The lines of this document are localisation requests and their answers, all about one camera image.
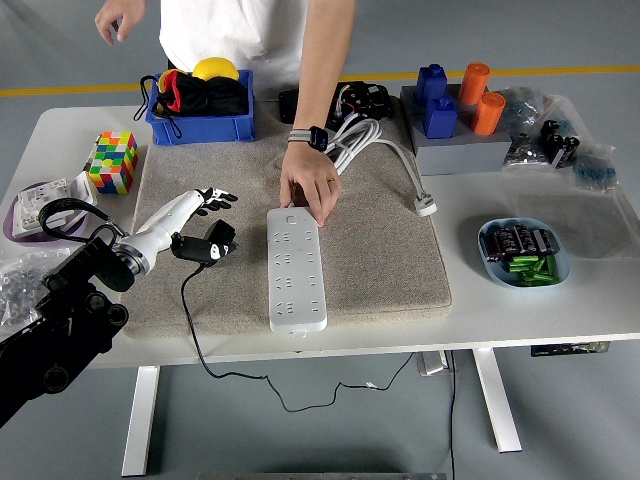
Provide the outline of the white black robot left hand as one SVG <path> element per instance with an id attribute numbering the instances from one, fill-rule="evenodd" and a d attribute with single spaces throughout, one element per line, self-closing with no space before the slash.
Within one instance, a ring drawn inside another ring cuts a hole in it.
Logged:
<path id="1" fill-rule="evenodd" d="M 170 247 L 172 235 L 180 233 L 196 213 L 230 209 L 237 200 L 217 188 L 187 191 L 162 206 L 134 234 L 118 240 L 114 252 L 134 275 L 144 277 L 155 267 L 158 254 Z"/>

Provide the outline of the person's right hand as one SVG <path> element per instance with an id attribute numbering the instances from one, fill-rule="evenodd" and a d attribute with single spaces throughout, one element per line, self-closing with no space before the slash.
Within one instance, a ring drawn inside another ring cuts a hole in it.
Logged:
<path id="1" fill-rule="evenodd" d="M 146 0 L 108 0 L 95 16 L 101 38 L 110 46 L 124 42 L 144 19 Z"/>

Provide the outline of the person's left hand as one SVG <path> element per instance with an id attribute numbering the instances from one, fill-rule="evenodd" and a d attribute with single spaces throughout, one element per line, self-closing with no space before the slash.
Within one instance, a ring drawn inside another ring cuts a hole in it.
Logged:
<path id="1" fill-rule="evenodd" d="M 289 143 L 282 160 L 281 207 L 288 207 L 292 203 L 295 186 L 302 189 L 313 217 L 319 226 L 323 226 L 343 189 L 333 162 L 306 143 Z"/>

